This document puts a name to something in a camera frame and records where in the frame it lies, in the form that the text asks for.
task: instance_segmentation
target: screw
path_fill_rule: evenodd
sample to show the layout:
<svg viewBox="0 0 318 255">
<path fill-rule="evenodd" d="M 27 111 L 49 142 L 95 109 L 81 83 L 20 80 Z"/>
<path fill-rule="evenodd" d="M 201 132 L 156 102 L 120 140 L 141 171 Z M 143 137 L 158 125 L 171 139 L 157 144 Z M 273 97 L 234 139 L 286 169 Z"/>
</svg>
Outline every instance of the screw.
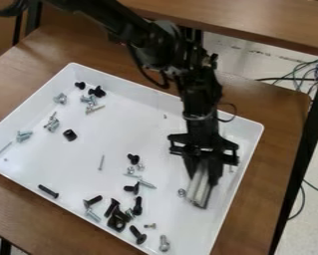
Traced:
<svg viewBox="0 0 318 255">
<path fill-rule="evenodd" d="M 134 195 L 137 195 L 140 191 L 140 183 L 136 183 L 135 186 L 125 186 L 124 190 L 128 192 L 133 192 Z"/>
<path fill-rule="evenodd" d="M 157 229 L 157 224 L 153 223 L 153 224 L 150 224 L 150 225 L 145 225 L 145 228 Z"/>
<path fill-rule="evenodd" d="M 159 250 L 161 252 L 167 252 L 170 249 L 170 244 L 166 239 L 165 235 L 162 235 L 160 238 Z"/>
<path fill-rule="evenodd" d="M 138 196 L 136 198 L 136 204 L 134 206 L 133 213 L 136 216 L 140 216 L 142 214 L 142 211 L 143 211 L 143 209 L 142 209 L 142 197 Z"/>
<path fill-rule="evenodd" d="M 81 90 L 83 90 L 86 86 L 86 84 L 84 82 L 81 83 L 75 83 L 75 86 Z"/>
<path fill-rule="evenodd" d="M 141 234 L 139 229 L 136 228 L 136 226 L 132 225 L 130 227 L 131 232 L 135 235 L 137 238 L 136 243 L 137 244 L 143 244 L 147 240 L 147 236 L 145 234 Z"/>
<path fill-rule="evenodd" d="M 89 209 L 91 205 L 98 203 L 99 201 L 102 201 L 103 196 L 98 195 L 90 200 L 83 200 L 85 208 Z"/>
<path fill-rule="evenodd" d="M 3 151 L 5 151 L 10 145 L 12 145 L 13 141 L 10 141 L 5 145 L 3 148 L 0 149 L 0 154 L 2 154 Z"/>
<path fill-rule="evenodd" d="M 131 208 L 129 208 L 128 210 L 126 210 L 126 215 L 131 218 L 131 219 L 135 219 L 133 210 Z"/>
<path fill-rule="evenodd" d="M 98 223 L 98 222 L 101 222 L 101 218 L 100 218 L 98 215 L 96 215 L 96 214 L 92 211 L 92 208 L 89 208 L 89 209 L 86 211 L 85 215 L 87 215 L 88 217 L 91 217 L 91 218 L 92 218 L 93 220 L 95 220 L 97 223 Z"/>
<path fill-rule="evenodd" d="M 119 204 L 120 203 L 117 200 L 112 198 L 112 203 L 109 206 L 109 208 L 106 211 L 106 213 L 104 214 L 104 216 L 108 218 L 112 214 L 112 212 L 115 210 L 116 206 L 118 206 Z"/>
<path fill-rule="evenodd" d="M 47 187 L 45 187 L 43 185 L 38 185 L 38 188 L 40 190 L 43 190 L 44 192 L 48 193 L 49 195 L 52 195 L 55 199 L 57 199 L 58 196 L 59 196 L 59 193 L 56 193 L 53 190 L 51 190 L 51 189 L 49 189 L 49 188 L 47 188 Z"/>
<path fill-rule="evenodd" d="M 128 159 L 131 161 L 133 165 L 138 164 L 140 162 L 140 157 L 138 155 L 128 154 Z"/>
</svg>

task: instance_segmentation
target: cable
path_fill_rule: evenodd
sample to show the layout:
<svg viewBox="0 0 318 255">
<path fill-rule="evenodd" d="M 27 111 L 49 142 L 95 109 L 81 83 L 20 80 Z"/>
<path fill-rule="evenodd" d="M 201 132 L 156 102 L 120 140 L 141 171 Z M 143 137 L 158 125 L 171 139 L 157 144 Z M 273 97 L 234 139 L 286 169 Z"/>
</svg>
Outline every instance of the cable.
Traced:
<svg viewBox="0 0 318 255">
<path fill-rule="evenodd" d="M 228 119 L 228 120 L 223 120 L 221 118 L 217 118 L 218 121 L 222 122 L 222 123 L 230 123 L 232 122 L 235 117 L 236 117 L 236 114 L 238 112 L 237 108 L 236 108 L 236 105 L 233 104 L 233 103 L 229 103 L 229 102 L 220 102 L 219 105 L 228 105 L 228 106 L 232 106 L 233 107 L 233 111 L 234 111 L 234 114 L 232 116 L 232 118 Z"/>
<path fill-rule="evenodd" d="M 313 189 L 315 189 L 316 191 L 318 191 L 318 187 L 314 186 L 313 184 L 311 184 L 309 181 L 307 181 L 306 179 L 303 179 L 303 181 L 308 184 L 310 187 L 312 187 Z"/>
<path fill-rule="evenodd" d="M 316 79 L 310 79 L 310 78 L 262 78 L 262 79 L 257 79 L 255 81 L 263 82 L 263 81 L 273 81 L 273 80 L 278 80 L 278 81 L 309 81 L 309 82 L 314 82 Z"/>
<path fill-rule="evenodd" d="M 298 211 L 294 215 L 290 216 L 288 218 L 288 220 L 294 219 L 295 217 L 297 217 L 303 211 L 304 205 L 305 205 L 305 191 L 304 191 L 303 186 L 301 186 L 301 194 L 302 194 L 302 204 L 299 207 Z"/>
</svg>

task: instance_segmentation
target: small screw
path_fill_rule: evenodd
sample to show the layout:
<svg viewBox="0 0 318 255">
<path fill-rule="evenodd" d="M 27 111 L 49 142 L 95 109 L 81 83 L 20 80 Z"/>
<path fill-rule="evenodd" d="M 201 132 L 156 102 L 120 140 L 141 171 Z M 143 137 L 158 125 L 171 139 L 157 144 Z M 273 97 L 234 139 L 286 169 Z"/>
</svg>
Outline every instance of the small screw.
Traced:
<svg viewBox="0 0 318 255">
<path fill-rule="evenodd" d="M 186 191 L 185 191 L 185 189 L 181 188 L 177 191 L 177 194 L 179 197 L 185 197 Z"/>
<path fill-rule="evenodd" d="M 157 224 L 153 223 L 153 224 L 150 224 L 150 225 L 145 225 L 145 228 L 157 229 Z"/>
<path fill-rule="evenodd" d="M 139 229 L 136 228 L 136 226 L 132 225 L 130 227 L 131 232 L 135 235 L 137 238 L 136 243 L 137 244 L 143 244 L 147 240 L 147 236 L 145 234 L 142 234 Z"/>
<path fill-rule="evenodd" d="M 102 195 L 98 195 L 90 200 L 83 200 L 84 202 L 84 206 L 85 208 L 89 209 L 91 205 L 95 204 L 95 203 L 98 203 L 100 201 L 102 201 L 103 199 L 103 196 Z"/>
<path fill-rule="evenodd" d="M 136 183 L 135 186 L 125 186 L 124 191 L 133 192 L 134 195 L 137 195 L 140 191 L 140 183 Z"/>
<path fill-rule="evenodd" d="M 143 211 L 143 209 L 142 209 L 142 197 L 138 196 L 136 198 L 136 204 L 134 206 L 133 213 L 136 216 L 140 216 L 142 214 L 142 211 Z"/>
<path fill-rule="evenodd" d="M 160 245 L 159 245 L 159 250 L 161 252 L 167 252 L 170 249 L 170 244 L 166 239 L 165 235 L 162 235 L 160 238 Z"/>
<path fill-rule="evenodd" d="M 117 200 L 112 198 L 112 202 L 104 216 L 108 218 L 119 204 L 120 203 Z"/>
<path fill-rule="evenodd" d="M 85 215 L 87 215 L 88 217 L 91 217 L 91 218 L 92 218 L 93 220 L 95 220 L 97 223 L 98 223 L 98 222 L 101 222 L 101 218 L 100 218 L 98 215 L 96 215 L 96 214 L 92 211 L 92 208 L 89 208 L 89 209 L 86 211 Z"/>
<path fill-rule="evenodd" d="M 131 161 L 131 164 L 135 165 L 140 162 L 140 157 L 138 155 L 128 154 L 128 159 Z"/>
</svg>

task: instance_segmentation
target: silver screw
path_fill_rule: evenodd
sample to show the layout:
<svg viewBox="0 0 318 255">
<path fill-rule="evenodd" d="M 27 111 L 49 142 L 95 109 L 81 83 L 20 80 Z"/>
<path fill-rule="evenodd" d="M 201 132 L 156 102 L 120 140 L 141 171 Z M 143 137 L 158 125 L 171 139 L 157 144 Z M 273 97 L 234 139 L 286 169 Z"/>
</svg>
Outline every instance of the silver screw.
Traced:
<svg viewBox="0 0 318 255">
<path fill-rule="evenodd" d="M 157 229 L 157 224 L 153 223 L 153 224 L 145 225 L 145 228 Z"/>
<path fill-rule="evenodd" d="M 97 223 L 101 222 L 101 218 L 96 215 L 93 211 L 92 211 L 92 208 L 89 208 L 85 215 L 87 215 L 88 217 L 92 218 L 93 220 L 95 220 Z"/>
<path fill-rule="evenodd" d="M 159 250 L 161 252 L 167 252 L 170 249 L 170 243 L 167 241 L 166 236 L 162 235 L 160 238 Z"/>
<path fill-rule="evenodd" d="M 12 145 L 13 141 L 10 141 L 5 145 L 3 148 L 0 149 L 0 154 L 2 154 L 3 151 L 5 151 L 10 145 Z"/>
<path fill-rule="evenodd" d="M 185 197 L 186 196 L 186 191 L 185 189 L 181 188 L 177 191 L 177 194 L 179 197 Z"/>
</svg>

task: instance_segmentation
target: silver bolt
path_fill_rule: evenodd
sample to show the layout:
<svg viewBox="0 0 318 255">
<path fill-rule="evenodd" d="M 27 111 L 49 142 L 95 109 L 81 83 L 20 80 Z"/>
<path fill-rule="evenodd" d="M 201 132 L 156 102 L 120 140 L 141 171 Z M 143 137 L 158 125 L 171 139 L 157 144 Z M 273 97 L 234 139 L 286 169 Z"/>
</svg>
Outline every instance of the silver bolt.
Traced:
<svg viewBox="0 0 318 255">
<path fill-rule="evenodd" d="M 95 220 L 97 223 L 101 222 L 101 218 L 96 215 L 93 211 L 92 211 L 92 208 L 89 208 L 86 213 L 85 213 L 86 216 L 92 218 L 93 220 Z"/>
<path fill-rule="evenodd" d="M 177 191 L 177 194 L 179 197 L 185 197 L 186 196 L 186 191 L 185 189 L 181 188 Z"/>
<path fill-rule="evenodd" d="M 153 223 L 153 224 L 145 225 L 145 228 L 157 229 L 157 224 Z"/>
<path fill-rule="evenodd" d="M 129 216 L 131 219 L 135 219 L 133 210 L 129 208 L 128 210 L 125 211 L 126 215 Z"/>
<path fill-rule="evenodd" d="M 5 145 L 3 148 L 0 149 L 0 154 L 2 154 L 3 151 L 5 151 L 10 145 L 12 145 L 13 141 L 10 141 Z"/>
<path fill-rule="evenodd" d="M 53 101 L 57 104 L 65 105 L 68 101 L 68 97 L 64 93 L 61 93 L 57 97 L 54 97 Z"/>
<path fill-rule="evenodd" d="M 167 252 L 170 249 L 170 243 L 167 241 L 166 236 L 162 235 L 160 238 L 159 250 L 161 252 Z"/>
</svg>

